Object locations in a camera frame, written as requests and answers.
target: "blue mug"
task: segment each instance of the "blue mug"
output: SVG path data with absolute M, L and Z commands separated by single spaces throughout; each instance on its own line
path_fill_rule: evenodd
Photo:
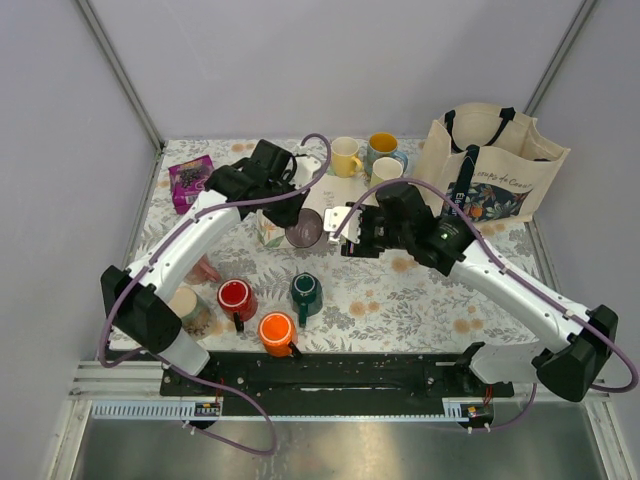
M 391 157 L 402 163 L 402 172 L 407 171 L 409 157 L 404 152 L 398 151 L 398 139 L 386 132 L 379 132 L 371 136 L 367 144 L 367 158 L 364 162 L 364 171 L 371 177 L 373 164 L 382 157 Z

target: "orange mug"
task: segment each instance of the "orange mug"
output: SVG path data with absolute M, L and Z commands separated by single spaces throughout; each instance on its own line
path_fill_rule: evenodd
M 271 312 L 265 315 L 258 326 L 258 335 L 267 353 L 274 357 L 302 358 L 296 347 L 298 333 L 293 319 L 283 312 Z

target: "purple snack bag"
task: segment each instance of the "purple snack bag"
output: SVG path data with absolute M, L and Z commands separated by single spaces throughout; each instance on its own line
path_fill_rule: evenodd
M 171 200 L 179 215 L 186 213 L 204 190 L 204 182 L 213 172 L 213 162 L 209 155 L 203 155 L 190 162 L 169 167 Z

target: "metal floor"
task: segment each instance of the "metal floor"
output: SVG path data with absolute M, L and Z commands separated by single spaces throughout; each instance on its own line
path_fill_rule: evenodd
M 497 423 L 517 413 L 497 406 Z M 606 478 L 580 405 L 538 403 L 512 430 L 467 436 L 424 423 L 277 424 L 279 449 L 258 458 L 177 422 L 90 420 L 74 480 L 164 479 L 601 479 Z M 266 447 L 259 422 L 222 422 L 218 433 Z

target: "dark green mug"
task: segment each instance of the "dark green mug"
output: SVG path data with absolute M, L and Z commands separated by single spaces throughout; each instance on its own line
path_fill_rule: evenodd
M 291 281 L 291 306 L 298 314 L 298 326 L 307 326 L 307 317 L 322 310 L 322 285 L 320 281 L 304 272 L 293 277 Z

